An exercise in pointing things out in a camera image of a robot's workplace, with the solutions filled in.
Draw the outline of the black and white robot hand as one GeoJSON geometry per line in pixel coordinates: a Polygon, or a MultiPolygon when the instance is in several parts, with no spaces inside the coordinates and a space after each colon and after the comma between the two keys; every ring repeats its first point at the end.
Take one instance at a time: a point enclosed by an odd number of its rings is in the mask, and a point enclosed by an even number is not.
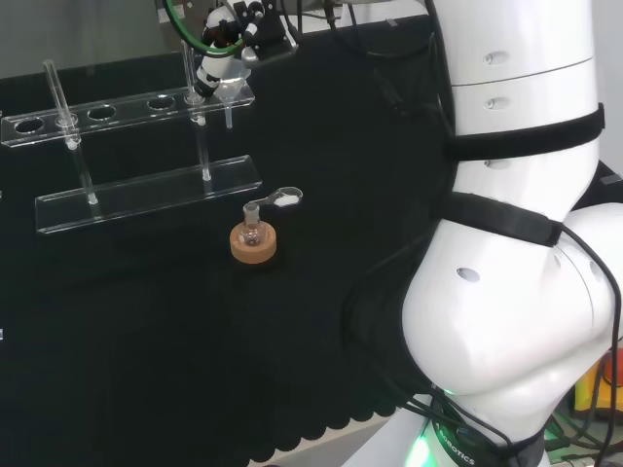
{"type": "Polygon", "coordinates": [[[212,96],[236,66],[251,70],[298,49],[298,30],[282,1],[224,1],[204,22],[202,43],[212,49],[196,72],[195,89],[212,96]]]}

